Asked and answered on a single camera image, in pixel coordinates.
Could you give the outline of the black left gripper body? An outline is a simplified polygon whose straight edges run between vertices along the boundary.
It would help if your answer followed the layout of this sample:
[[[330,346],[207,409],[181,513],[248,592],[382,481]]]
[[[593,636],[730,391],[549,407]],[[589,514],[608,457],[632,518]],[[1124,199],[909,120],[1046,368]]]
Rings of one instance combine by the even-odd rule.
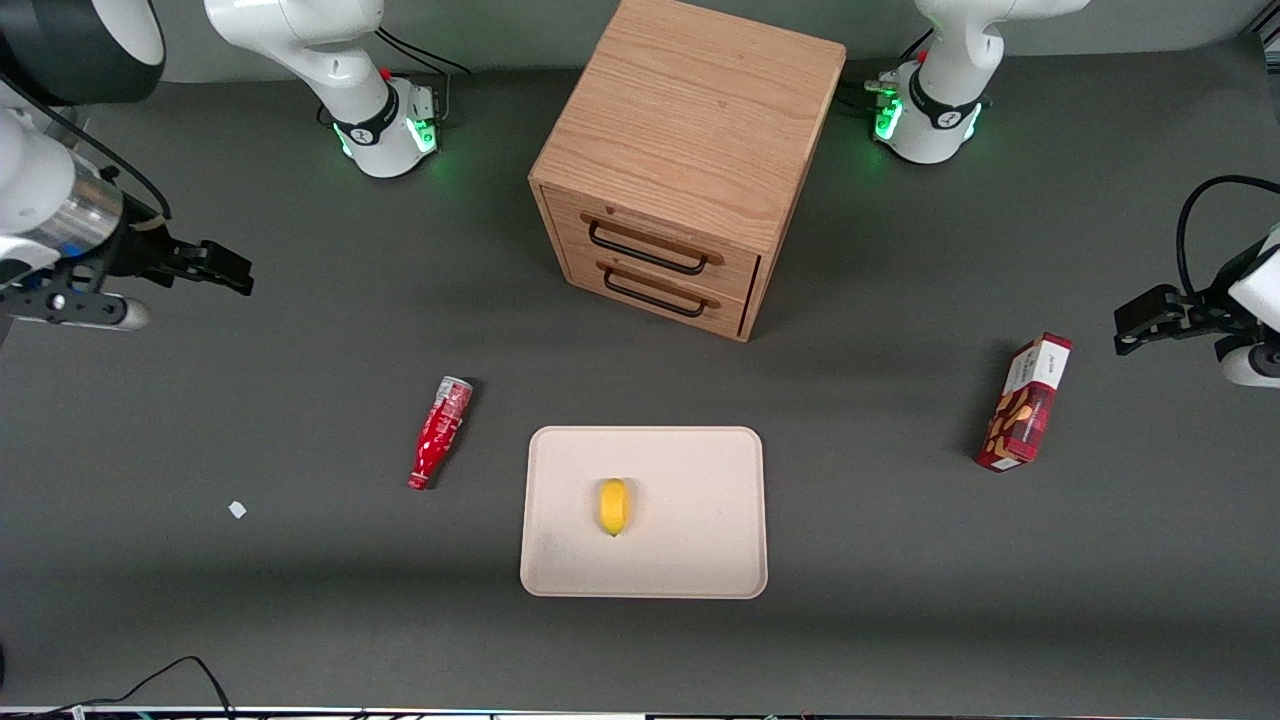
[[[1258,240],[1228,260],[1202,290],[1190,279],[1187,252],[1183,252],[1183,293],[1196,307],[1201,320],[1217,327],[1226,334],[1262,334],[1261,320],[1252,310],[1233,299],[1229,288],[1245,277],[1260,263],[1260,256],[1271,252],[1267,240]]]

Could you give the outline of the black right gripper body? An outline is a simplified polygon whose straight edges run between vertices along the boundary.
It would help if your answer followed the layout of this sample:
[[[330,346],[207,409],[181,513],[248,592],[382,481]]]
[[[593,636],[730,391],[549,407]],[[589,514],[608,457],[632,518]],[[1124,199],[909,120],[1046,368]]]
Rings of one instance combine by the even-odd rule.
[[[165,287],[165,265],[198,264],[198,245],[177,240],[160,217],[125,217],[100,246],[104,270]]]

